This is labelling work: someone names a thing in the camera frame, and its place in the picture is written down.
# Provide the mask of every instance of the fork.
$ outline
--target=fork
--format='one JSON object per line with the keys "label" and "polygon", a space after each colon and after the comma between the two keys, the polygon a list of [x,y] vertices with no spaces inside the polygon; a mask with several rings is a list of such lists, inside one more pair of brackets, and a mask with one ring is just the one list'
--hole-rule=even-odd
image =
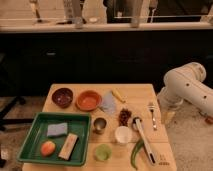
{"label": "fork", "polygon": [[149,102],[148,108],[149,108],[149,111],[152,114],[153,129],[154,129],[154,131],[157,131],[157,125],[156,125],[156,119],[155,119],[155,112],[154,112],[155,106],[154,106],[154,104],[152,102]]}

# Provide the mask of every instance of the yellow object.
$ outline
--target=yellow object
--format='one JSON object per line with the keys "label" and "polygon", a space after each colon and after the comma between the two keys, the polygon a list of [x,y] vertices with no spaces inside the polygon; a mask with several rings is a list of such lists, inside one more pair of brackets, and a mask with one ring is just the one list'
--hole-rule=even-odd
{"label": "yellow object", "polygon": [[121,94],[118,92],[118,90],[113,89],[112,90],[113,96],[115,96],[120,102],[126,103],[126,100],[121,96]]}
{"label": "yellow object", "polygon": [[75,146],[75,143],[76,143],[77,139],[78,139],[77,135],[70,133],[67,136],[67,139],[65,140],[65,143],[64,143],[64,145],[63,145],[63,147],[62,147],[62,149],[61,149],[61,151],[60,151],[58,156],[60,158],[68,160],[69,157],[70,157],[70,154],[72,153],[72,150],[73,150],[73,148]]}

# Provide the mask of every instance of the spoon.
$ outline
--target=spoon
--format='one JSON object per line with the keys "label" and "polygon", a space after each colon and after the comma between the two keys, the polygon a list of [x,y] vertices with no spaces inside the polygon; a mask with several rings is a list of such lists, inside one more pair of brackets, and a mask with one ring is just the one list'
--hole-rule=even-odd
{"label": "spoon", "polygon": [[139,131],[141,138],[144,141],[144,146],[145,146],[145,150],[146,150],[146,153],[148,155],[148,158],[149,158],[151,164],[154,165],[156,163],[156,160],[155,160],[155,157],[153,155],[152,149],[149,145],[149,142],[147,141],[147,138],[144,134],[144,131],[143,131],[143,128],[142,128],[142,120],[139,117],[135,117],[133,119],[133,129]]}

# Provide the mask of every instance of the peach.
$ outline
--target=peach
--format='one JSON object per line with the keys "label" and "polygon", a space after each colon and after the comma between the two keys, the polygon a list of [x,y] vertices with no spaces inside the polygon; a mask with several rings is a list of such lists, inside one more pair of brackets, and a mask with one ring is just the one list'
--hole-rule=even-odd
{"label": "peach", "polygon": [[48,140],[41,145],[40,152],[42,156],[49,156],[55,151],[55,147],[55,143]]}

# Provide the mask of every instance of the brown bowl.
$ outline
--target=brown bowl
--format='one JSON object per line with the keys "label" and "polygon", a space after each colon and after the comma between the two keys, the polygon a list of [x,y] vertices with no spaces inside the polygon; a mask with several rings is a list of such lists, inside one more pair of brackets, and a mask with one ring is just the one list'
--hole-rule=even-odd
{"label": "brown bowl", "polygon": [[61,108],[67,108],[73,100],[73,92],[68,88],[60,88],[52,95],[52,101]]}
{"label": "brown bowl", "polygon": [[92,111],[99,106],[101,101],[101,95],[93,90],[87,90],[78,96],[76,105],[82,111]]}

